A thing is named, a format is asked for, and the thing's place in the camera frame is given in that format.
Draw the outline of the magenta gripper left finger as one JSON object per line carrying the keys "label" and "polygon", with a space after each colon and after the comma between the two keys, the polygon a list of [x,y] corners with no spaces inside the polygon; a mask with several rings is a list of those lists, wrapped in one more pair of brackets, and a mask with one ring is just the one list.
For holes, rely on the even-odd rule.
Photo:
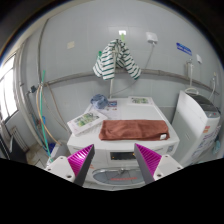
{"label": "magenta gripper left finger", "polygon": [[68,157],[68,162],[75,174],[74,183],[82,186],[85,182],[92,159],[95,155],[94,145],[91,144]]}

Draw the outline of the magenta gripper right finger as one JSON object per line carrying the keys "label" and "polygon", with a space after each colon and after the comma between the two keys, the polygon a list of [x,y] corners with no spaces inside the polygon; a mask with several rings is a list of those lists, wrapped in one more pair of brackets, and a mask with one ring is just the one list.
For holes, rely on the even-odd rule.
{"label": "magenta gripper right finger", "polygon": [[162,156],[145,146],[135,144],[134,154],[140,167],[144,182],[154,182],[154,173],[160,163]]}

